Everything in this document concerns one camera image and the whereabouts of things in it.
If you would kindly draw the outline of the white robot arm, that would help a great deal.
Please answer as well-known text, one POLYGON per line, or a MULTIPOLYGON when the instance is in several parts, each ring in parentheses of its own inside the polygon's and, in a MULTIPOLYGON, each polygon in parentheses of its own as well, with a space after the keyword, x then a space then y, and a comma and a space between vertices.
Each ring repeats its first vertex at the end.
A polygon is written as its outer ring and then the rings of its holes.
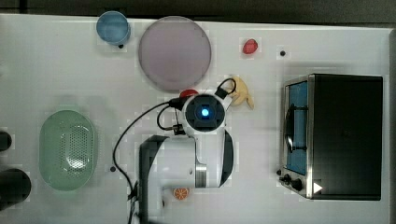
POLYGON ((219 188, 233 171, 233 139, 226 129, 232 99, 214 93, 174 98, 182 134, 152 135, 139 148, 140 224, 165 224, 166 189, 219 188))

